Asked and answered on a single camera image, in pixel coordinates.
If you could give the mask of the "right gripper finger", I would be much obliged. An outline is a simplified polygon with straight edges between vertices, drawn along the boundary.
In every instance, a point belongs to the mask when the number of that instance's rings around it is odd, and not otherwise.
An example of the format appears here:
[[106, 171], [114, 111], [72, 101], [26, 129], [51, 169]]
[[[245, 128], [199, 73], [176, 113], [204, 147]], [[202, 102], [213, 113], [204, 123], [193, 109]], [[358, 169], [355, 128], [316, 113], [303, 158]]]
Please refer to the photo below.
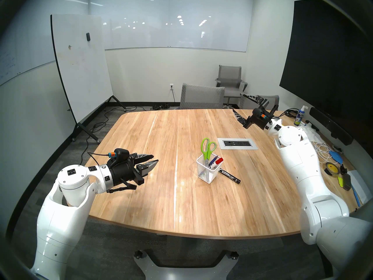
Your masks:
[[243, 116], [241, 116], [236, 110], [232, 110], [237, 121], [244, 127], [244, 128], [249, 128], [250, 127], [250, 116], [248, 116], [247, 118], [244, 118]]
[[266, 108], [268, 104], [269, 101], [259, 95], [242, 94], [242, 108]]

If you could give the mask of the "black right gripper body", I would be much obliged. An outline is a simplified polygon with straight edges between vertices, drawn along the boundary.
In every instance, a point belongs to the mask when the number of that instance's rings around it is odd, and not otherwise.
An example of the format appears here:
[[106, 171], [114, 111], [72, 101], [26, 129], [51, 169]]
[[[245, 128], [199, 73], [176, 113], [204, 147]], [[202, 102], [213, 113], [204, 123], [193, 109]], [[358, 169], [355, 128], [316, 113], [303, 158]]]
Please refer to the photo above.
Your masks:
[[275, 105], [270, 112], [265, 110], [263, 106], [253, 109], [252, 115], [250, 116], [250, 126], [254, 124], [261, 130], [269, 129], [274, 123], [274, 112], [277, 107], [278, 105]]

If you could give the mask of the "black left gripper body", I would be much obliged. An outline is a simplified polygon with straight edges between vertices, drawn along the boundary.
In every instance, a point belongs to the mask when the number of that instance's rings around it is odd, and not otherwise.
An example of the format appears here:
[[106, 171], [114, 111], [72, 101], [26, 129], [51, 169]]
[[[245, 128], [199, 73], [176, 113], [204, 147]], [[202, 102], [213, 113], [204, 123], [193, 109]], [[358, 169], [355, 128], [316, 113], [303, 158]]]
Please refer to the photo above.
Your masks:
[[134, 181], [137, 185], [142, 185], [145, 182], [140, 171], [128, 160], [115, 163], [114, 159], [109, 159], [108, 168], [111, 173], [113, 186], [126, 183], [127, 181]]

